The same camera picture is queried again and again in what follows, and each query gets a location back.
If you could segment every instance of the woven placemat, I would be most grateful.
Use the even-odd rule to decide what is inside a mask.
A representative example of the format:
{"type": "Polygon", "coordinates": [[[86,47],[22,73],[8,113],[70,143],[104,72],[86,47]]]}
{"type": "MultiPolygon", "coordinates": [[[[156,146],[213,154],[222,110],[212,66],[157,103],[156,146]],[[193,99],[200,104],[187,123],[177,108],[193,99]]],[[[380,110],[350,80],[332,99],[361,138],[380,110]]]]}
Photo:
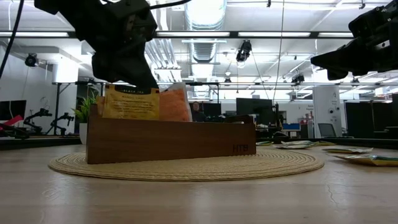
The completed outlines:
{"type": "Polygon", "coordinates": [[[256,155],[88,165],[85,153],[53,159],[49,167],[67,174],[123,180],[217,181],[299,174],[323,167],[323,161],[297,152],[257,149],[256,155]]]}

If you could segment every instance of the wooden box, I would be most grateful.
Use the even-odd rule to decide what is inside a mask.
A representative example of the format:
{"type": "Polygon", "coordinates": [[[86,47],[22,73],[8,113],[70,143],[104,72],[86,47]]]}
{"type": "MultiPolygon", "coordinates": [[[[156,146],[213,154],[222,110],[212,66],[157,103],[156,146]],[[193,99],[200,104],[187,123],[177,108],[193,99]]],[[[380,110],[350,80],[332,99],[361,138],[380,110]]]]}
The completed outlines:
{"type": "Polygon", "coordinates": [[[88,164],[138,162],[256,153],[251,124],[192,123],[101,118],[90,110],[88,164]]]}

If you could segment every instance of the ceiling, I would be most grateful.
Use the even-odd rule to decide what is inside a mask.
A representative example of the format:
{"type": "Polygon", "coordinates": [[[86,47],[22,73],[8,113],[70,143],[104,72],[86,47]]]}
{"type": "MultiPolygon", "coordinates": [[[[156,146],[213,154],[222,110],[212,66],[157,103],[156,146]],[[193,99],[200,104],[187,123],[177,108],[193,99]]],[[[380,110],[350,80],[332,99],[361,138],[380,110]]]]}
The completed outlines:
{"type": "MultiPolygon", "coordinates": [[[[211,4],[211,0],[194,0],[211,4]]],[[[0,1],[0,30],[9,30],[14,23],[19,1],[0,1]]],[[[367,0],[366,7],[359,9],[360,0],[286,0],[285,10],[282,12],[283,0],[272,0],[270,8],[266,7],[267,1],[253,0],[228,0],[224,18],[223,30],[238,31],[349,31],[348,23],[360,14],[389,1],[367,0]]],[[[25,1],[19,30],[41,31],[73,31],[73,27],[62,15],[56,16],[40,11],[33,6],[33,1],[25,1]]],[[[183,6],[167,9],[167,26],[170,30],[186,30],[185,12],[183,6]]],[[[213,75],[208,81],[223,81],[225,73],[230,72],[232,81],[259,82],[263,77],[265,82],[290,82],[294,73],[289,73],[300,65],[299,72],[305,75],[306,82],[327,82],[326,74],[313,74],[309,59],[312,55],[322,54],[349,42],[349,40],[337,39],[252,39],[253,54],[247,59],[243,68],[237,68],[235,56],[242,39],[226,39],[226,43],[219,44],[216,65],[213,75]],[[277,60],[281,54],[280,65],[277,60]]],[[[58,47],[84,66],[81,76],[90,76],[91,60],[87,54],[82,54],[81,42],[77,39],[16,39],[13,49],[25,46],[58,47]]],[[[172,46],[177,63],[182,69],[183,78],[192,77],[191,60],[188,44],[182,43],[182,39],[172,39],[172,46]]],[[[383,73],[374,75],[367,82],[382,82],[385,78],[395,77],[396,73],[383,73]]],[[[372,90],[375,86],[368,86],[362,91],[372,90]]]]}

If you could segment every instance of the white ceiling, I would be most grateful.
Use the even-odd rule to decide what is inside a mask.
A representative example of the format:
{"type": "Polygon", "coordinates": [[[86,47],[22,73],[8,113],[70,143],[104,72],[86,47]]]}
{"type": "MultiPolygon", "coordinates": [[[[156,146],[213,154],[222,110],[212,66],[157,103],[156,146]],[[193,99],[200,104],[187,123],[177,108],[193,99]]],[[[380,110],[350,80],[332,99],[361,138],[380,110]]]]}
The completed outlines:
{"type": "MultiPolygon", "coordinates": [[[[203,1],[204,4],[211,2],[210,0],[194,1],[203,1]]],[[[256,3],[255,0],[228,0],[223,30],[281,30],[282,0],[272,0],[271,8],[265,7],[266,2],[259,1],[256,3]]],[[[359,10],[360,0],[343,0],[340,7],[345,8],[344,10],[324,10],[326,7],[333,7],[339,2],[340,0],[286,0],[284,30],[348,31],[348,23],[358,15],[370,10],[372,7],[385,5],[389,1],[368,0],[365,1],[367,7],[359,10]]],[[[9,30],[9,22],[11,22],[11,27],[13,26],[18,3],[19,1],[0,1],[0,30],[9,30]]],[[[167,23],[168,27],[172,30],[185,30],[185,14],[182,6],[167,10],[167,23]]],[[[73,27],[61,15],[53,16],[40,11],[33,7],[33,1],[25,1],[19,30],[71,31],[73,27]]],[[[282,57],[278,74],[277,66],[272,67],[272,64],[277,61],[280,40],[252,39],[251,43],[254,56],[251,55],[245,67],[240,68],[238,72],[236,62],[231,61],[234,59],[236,49],[241,44],[242,39],[226,39],[226,41],[226,44],[219,45],[216,61],[220,64],[215,65],[213,75],[224,77],[225,72],[231,72],[232,77],[235,77],[237,74],[240,77],[246,76],[247,78],[244,79],[245,82],[257,80],[259,74],[267,77],[264,79],[274,82],[277,76],[283,77],[292,68],[302,63],[303,60],[308,60],[311,54],[321,54],[335,50],[348,42],[348,40],[320,39],[317,40],[316,49],[315,40],[283,40],[281,54],[288,54],[289,56],[282,57]],[[298,55],[297,60],[294,60],[294,55],[298,55]],[[257,72],[254,59],[256,59],[259,72],[257,72]]],[[[190,65],[188,64],[190,60],[187,44],[181,43],[181,39],[172,39],[172,45],[178,65],[182,68],[182,77],[191,75],[190,65]]],[[[87,66],[91,66],[90,57],[81,54],[81,42],[77,39],[17,39],[17,46],[58,47],[81,60],[81,63],[87,63],[87,66]]],[[[312,69],[309,66],[310,64],[306,63],[305,66],[300,67],[301,72],[305,74],[308,81],[312,79],[312,69]]],[[[386,76],[386,74],[381,75],[379,79],[374,79],[374,81],[382,80],[383,76],[386,76]]]]}

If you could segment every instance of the table surface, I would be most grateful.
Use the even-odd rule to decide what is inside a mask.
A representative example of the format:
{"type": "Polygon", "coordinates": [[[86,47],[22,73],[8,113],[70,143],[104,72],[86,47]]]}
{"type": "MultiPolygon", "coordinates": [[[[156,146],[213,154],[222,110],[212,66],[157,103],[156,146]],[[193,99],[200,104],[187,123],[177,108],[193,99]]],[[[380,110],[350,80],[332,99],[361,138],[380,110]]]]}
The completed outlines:
{"type": "MultiPolygon", "coordinates": [[[[65,175],[60,146],[0,151],[0,223],[397,223],[398,167],[322,158],[321,169],[271,179],[140,182],[65,175]]],[[[398,156],[377,149],[373,154],[398,156]]]]}

